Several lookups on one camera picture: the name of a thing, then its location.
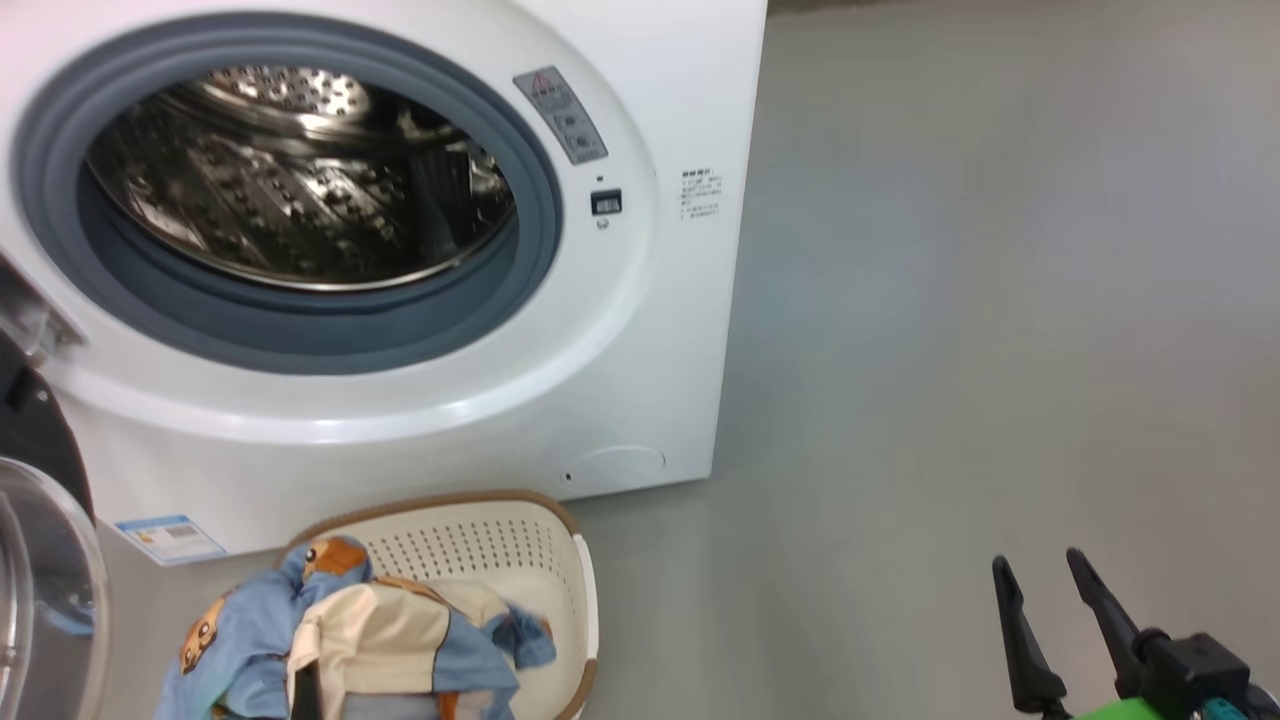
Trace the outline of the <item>blue garment with bear print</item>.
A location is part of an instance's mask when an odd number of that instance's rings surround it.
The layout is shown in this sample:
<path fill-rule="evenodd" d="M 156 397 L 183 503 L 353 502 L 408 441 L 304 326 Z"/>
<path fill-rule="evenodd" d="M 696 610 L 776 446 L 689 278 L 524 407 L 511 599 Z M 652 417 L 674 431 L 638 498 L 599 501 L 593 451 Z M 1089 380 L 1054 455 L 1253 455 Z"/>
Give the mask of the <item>blue garment with bear print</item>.
<path fill-rule="evenodd" d="M 291 548 L 280 565 L 229 589 L 192 623 L 166 671 L 154 720 L 296 720 L 287 660 L 305 611 L 338 591 L 379 578 L 416 582 L 375 573 L 365 544 L 349 536 L 325 536 Z M 493 639 L 513 661 L 517 679 L 524 670 L 553 664 L 557 648 L 549 621 L 503 601 L 511 618 Z M 515 720 L 513 697 L 503 714 L 488 720 Z M 393 697 L 366 707 L 357 697 L 344 720 L 438 720 L 425 708 L 420 698 Z"/>

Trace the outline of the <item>cream perforated laundry basket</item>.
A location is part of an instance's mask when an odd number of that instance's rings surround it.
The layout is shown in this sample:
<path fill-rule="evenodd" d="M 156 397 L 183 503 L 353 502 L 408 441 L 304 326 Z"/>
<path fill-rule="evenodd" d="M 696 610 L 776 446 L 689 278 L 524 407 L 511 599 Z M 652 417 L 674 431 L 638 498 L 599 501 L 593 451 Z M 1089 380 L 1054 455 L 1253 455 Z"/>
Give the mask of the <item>cream perforated laundry basket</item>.
<path fill-rule="evenodd" d="M 550 624 L 557 659 L 525 673 L 516 720 L 584 720 L 595 684 L 600 605 L 588 542 L 571 512 L 522 489 L 410 498 L 344 512 L 302 529 L 291 544 L 352 536 L 375 571 L 417 582 L 481 582 Z"/>

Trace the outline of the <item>round white filter cover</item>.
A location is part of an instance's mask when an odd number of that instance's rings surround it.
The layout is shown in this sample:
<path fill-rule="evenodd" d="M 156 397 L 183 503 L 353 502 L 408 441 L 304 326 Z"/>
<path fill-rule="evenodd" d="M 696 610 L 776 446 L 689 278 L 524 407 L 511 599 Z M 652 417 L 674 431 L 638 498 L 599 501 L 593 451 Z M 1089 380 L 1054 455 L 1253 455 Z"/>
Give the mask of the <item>round white filter cover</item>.
<path fill-rule="evenodd" d="M 559 477 L 579 497 L 618 495 L 663 484 L 666 456 L 641 445 L 617 445 L 573 459 Z"/>

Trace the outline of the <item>blue energy label sticker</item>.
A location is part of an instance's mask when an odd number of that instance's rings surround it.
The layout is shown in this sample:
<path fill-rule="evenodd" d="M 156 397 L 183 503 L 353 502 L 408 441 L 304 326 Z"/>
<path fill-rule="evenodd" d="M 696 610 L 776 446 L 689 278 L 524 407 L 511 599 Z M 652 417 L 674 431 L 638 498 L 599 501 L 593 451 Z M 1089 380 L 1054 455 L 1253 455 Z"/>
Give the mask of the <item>blue energy label sticker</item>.
<path fill-rule="evenodd" d="M 127 542 L 160 566 L 205 562 L 227 550 L 186 515 L 145 518 L 113 524 Z"/>

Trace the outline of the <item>white front-load washing machine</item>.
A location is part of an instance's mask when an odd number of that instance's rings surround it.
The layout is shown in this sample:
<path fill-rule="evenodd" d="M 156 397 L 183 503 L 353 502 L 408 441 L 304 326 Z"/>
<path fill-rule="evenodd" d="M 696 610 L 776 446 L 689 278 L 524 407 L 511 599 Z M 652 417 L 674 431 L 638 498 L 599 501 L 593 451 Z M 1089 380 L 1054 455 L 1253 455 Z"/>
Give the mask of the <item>white front-load washing machine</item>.
<path fill-rule="evenodd" d="M 710 474 L 769 0 L 463 0 L 479 3 L 499 29 L 535 28 L 521 74 L 558 68 L 609 151 L 572 165 L 527 101 L 564 159 L 553 282 L 483 342 L 367 375 L 123 354 L 105 374 L 0 322 L 52 391 L 106 528 L 180 514 L 236 556 L 378 503 L 585 498 L 561 473 L 617 445 L 663 452 L 663 484 Z M 593 217 L 607 188 L 625 210 Z"/>

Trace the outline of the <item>cream garment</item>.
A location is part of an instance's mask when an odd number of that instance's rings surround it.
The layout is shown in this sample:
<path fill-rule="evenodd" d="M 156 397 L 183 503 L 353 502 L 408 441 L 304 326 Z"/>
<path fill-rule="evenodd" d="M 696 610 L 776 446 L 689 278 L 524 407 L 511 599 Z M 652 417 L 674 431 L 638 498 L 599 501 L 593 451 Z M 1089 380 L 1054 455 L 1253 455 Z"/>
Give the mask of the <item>cream garment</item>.
<path fill-rule="evenodd" d="M 428 583 L 379 578 L 347 587 L 303 612 L 287 666 L 296 706 L 296 673 L 317 665 L 324 720 L 344 720 L 364 706 L 420 698 L 438 720 L 488 720 L 503 714 L 518 679 L 493 639 L 509 605 L 481 582 Z"/>

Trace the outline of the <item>grey round washing machine door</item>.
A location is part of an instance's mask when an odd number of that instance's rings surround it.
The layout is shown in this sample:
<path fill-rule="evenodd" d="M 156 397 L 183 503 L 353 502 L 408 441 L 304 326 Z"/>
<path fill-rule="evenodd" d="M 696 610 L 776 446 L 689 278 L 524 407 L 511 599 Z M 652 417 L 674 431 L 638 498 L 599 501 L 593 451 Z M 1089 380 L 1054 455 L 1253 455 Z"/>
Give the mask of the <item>grey round washing machine door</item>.
<path fill-rule="evenodd" d="M 0 720 L 99 720 L 108 573 L 52 391 L 0 332 Z"/>

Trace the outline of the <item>grey warning sticker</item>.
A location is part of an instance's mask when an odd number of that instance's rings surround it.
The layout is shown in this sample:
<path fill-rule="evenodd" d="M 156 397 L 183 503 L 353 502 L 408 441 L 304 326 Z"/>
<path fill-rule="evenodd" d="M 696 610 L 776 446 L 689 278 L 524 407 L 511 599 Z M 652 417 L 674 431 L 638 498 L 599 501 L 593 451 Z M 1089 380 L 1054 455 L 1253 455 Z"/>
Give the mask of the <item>grey warning sticker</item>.
<path fill-rule="evenodd" d="M 543 67 L 512 81 L 547 123 L 572 165 L 609 156 L 589 111 L 558 68 Z"/>

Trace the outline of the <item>grey rubber door gasket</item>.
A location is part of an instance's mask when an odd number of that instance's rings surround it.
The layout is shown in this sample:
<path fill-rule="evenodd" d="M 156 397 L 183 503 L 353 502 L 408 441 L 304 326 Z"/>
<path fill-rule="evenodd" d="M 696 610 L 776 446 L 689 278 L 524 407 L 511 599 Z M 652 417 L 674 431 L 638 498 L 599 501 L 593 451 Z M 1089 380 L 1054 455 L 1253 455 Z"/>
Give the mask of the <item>grey rubber door gasket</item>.
<path fill-rule="evenodd" d="M 566 249 L 563 154 L 513 78 L 536 31 L 463 0 L 0 0 L 0 322 L 101 373 L 211 363 L 367 375 L 435 361 L 516 322 Z M 517 217 L 463 265 L 410 284 L 257 284 L 147 237 L 86 155 L 122 111 L 220 67 L 311 67 L 416 100 L 497 159 Z"/>

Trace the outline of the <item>steel washing machine drum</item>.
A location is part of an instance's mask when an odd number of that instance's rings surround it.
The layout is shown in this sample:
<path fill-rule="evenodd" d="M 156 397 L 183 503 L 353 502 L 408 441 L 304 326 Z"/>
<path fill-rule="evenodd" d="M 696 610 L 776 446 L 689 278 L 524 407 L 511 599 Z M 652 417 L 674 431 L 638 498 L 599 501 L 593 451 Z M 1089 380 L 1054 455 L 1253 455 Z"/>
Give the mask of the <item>steel washing machine drum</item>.
<path fill-rule="evenodd" d="M 311 67 L 220 67 L 122 111 L 97 186 L 152 241 L 242 279 L 384 290 L 463 265 L 517 217 L 490 155 L 421 102 Z"/>

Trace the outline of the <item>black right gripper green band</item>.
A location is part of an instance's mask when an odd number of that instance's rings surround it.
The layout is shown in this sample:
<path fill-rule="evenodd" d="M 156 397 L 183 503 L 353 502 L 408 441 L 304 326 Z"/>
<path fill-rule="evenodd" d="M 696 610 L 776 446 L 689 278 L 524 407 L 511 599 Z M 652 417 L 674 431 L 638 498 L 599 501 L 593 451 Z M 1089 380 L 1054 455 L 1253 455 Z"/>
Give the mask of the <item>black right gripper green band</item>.
<path fill-rule="evenodd" d="M 1068 548 L 1066 560 L 1098 623 L 1120 697 L 1075 720 L 1280 720 L 1280 698 L 1253 683 L 1251 667 L 1213 637 L 1139 632 L 1083 551 Z M 992 575 L 1012 707 L 1029 716 L 1068 717 L 1066 687 L 1030 628 L 1006 557 L 993 559 Z"/>

